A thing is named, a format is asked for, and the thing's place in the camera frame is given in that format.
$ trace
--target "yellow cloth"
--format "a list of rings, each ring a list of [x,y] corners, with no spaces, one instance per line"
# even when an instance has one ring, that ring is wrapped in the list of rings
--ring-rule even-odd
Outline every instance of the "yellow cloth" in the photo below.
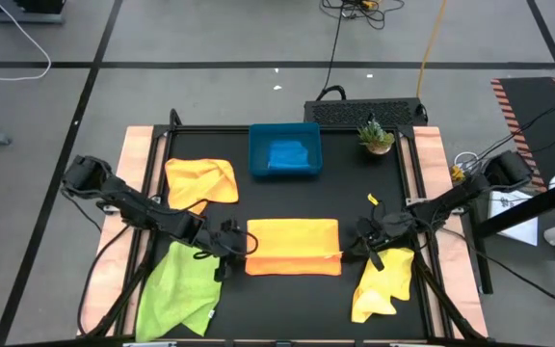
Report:
[[[248,232],[258,238],[258,249],[246,260],[249,275],[342,273],[337,220],[251,220]],[[254,247],[248,238],[248,251]]]
[[[365,271],[353,295],[353,323],[364,323],[372,313],[395,314],[391,297],[410,299],[411,264],[414,252],[409,249],[389,249],[378,253],[384,269],[376,270],[367,260]]]
[[[235,172],[225,160],[173,158],[165,168],[171,208],[185,208],[201,199],[226,203],[239,200]],[[201,202],[190,211],[200,214],[206,205]]]

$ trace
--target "blue bin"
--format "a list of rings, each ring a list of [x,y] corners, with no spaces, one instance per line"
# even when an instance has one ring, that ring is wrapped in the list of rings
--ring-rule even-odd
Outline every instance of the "blue bin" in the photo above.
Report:
[[[323,168],[320,126],[315,122],[250,126],[250,173],[316,175]]]

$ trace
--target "tabletop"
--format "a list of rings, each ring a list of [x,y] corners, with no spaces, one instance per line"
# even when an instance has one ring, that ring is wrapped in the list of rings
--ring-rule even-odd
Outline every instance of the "tabletop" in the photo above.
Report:
[[[143,186],[152,132],[152,126],[128,127],[119,158],[117,176],[125,180],[130,187],[139,191]],[[436,127],[414,127],[414,135],[423,184],[428,198],[432,199],[452,187],[440,132]],[[414,171],[409,155],[408,142],[403,139],[400,146],[403,149],[410,195],[416,197]],[[165,141],[162,140],[158,143],[156,160],[153,164],[154,175],[152,176],[149,189],[150,196],[157,193],[157,180],[163,164],[161,158],[163,157],[164,148]],[[104,221],[98,251],[123,227],[124,224],[119,215],[107,216]],[[449,218],[446,227],[462,232],[462,223],[459,217]],[[462,239],[447,233],[437,232],[436,239],[438,241],[438,260],[445,291],[473,328],[479,333],[487,335],[467,246]],[[97,324],[119,295],[128,263],[131,242],[132,231],[130,230],[107,250],[97,263],[82,308],[82,322],[86,330],[90,330]],[[146,235],[144,235],[141,241],[141,251],[137,264],[142,257],[145,242]],[[427,250],[423,250],[423,255],[426,261],[429,262]],[[428,297],[435,335],[443,336],[438,303],[436,297],[429,289]],[[137,288],[128,303],[128,310],[126,311],[127,314],[124,321],[124,332],[126,334],[133,333],[139,299],[140,290]],[[457,330],[454,329],[454,332],[456,336],[459,336]]]

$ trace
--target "orange cloth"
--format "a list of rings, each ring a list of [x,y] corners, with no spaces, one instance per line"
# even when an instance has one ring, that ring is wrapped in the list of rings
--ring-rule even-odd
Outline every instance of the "orange cloth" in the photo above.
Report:
[[[229,162],[219,159],[171,159],[166,165],[169,182],[169,206],[185,208],[201,199],[215,202],[237,202],[239,193],[235,172]],[[207,202],[190,208],[200,214]]]
[[[248,232],[258,238],[258,249],[246,260],[249,275],[342,273],[337,220],[252,220]],[[248,251],[254,247],[254,240],[248,237]]]

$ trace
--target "yellow clip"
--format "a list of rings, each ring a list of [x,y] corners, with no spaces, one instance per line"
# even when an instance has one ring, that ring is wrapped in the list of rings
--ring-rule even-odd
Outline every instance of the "yellow clip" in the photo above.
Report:
[[[370,202],[372,202],[375,206],[378,206],[378,201],[376,200],[376,198],[374,198],[372,193],[367,195],[367,199],[370,200]]]
[[[458,168],[456,165],[451,167],[451,180],[454,182],[461,181],[465,179],[462,169]]]

